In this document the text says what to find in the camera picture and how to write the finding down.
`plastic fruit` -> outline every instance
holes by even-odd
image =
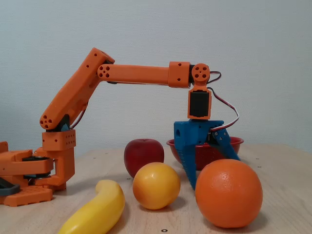
[[[119,220],[125,197],[118,183],[101,180],[96,185],[96,197],[74,213],[59,234],[104,234]]]
[[[204,217],[222,228],[247,226],[262,205],[262,187],[256,172],[233,159],[208,164],[198,176],[195,196]]]
[[[176,171],[161,162],[143,166],[133,181],[133,193],[146,209],[161,209],[177,198],[180,192],[180,178]]]
[[[151,162],[164,162],[165,153],[162,145],[153,139],[130,141],[124,151],[126,169],[132,178],[138,170]]]

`wooden table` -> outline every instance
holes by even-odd
[[[76,174],[54,200],[17,208],[0,205],[0,233],[57,233],[95,196],[95,185],[101,179],[118,182],[126,197],[123,215],[110,234],[160,234],[163,229],[168,234],[312,233],[312,155],[286,145],[243,144],[239,156],[258,173],[264,195],[259,216],[243,229],[219,229],[203,218],[182,166],[165,147],[165,163],[180,175],[181,191],[177,200],[160,212],[146,211],[135,200],[123,149],[94,150],[76,159]]]

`orange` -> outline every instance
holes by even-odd
[[[146,209],[161,209],[177,198],[180,178],[176,171],[161,162],[146,164],[136,173],[133,194]]]
[[[262,186],[247,164],[221,159],[208,164],[199,174],[195,196],[204,217],[222,228],[250,224],[262,205]]]

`yellow banana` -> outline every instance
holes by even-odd
[[[125,196],[118,183],[100,180],[96,197],[81,207],[63,225],[58,234],[104,234],[119,220]]]

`red bowl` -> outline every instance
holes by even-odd
[[[231,136],[231,145],[235,152],[238,153],[240,144],[244,142],[243,139]],[[167,145],[170,146],[171,151],[176,158],[176,160],[181,163],[179,155],[177,154],[175,148],[175,140],[168,140]],[[196,146],[196,169],[198,171],[202,170],[207,164],[216,161],[218,159],[224,159],[224,156],[216,148],[211,147],[209,144],[205,143],[203,145]]]

